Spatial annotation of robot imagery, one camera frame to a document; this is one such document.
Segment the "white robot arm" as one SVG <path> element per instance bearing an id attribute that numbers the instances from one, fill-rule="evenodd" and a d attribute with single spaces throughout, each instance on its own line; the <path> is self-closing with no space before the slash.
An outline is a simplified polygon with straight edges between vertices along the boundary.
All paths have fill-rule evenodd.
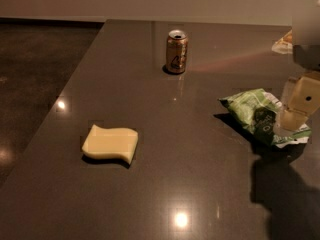
<path id="1" fill-rule="evenodd" d="M 304 72 L 284 85 L 276 125 L 298 130 L 320 107 L 320 6 L 314 0 L 296 5 L 292 22 L 293 61 Z"/>

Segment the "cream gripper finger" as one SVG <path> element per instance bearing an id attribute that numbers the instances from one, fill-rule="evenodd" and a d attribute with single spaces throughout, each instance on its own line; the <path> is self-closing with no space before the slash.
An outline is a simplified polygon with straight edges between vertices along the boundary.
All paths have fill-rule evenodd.
<path id="1" fill-rule="evenodd" d="M 291 106 L 279 112 L 279 126 L 287 131 L 298 130 L 320 108 L 320 72 L 308 71 L 296 85 L 296 96 Z"/>
<path id="2" fill-rule="evenodd" d="M 286 81 L 282 96 L 281 102 L 284 106 L 291 106 L 294 98 L 296 96 L 296 85 L 298 83 L 298 79 L 294 77 L 289 77 Z"/>

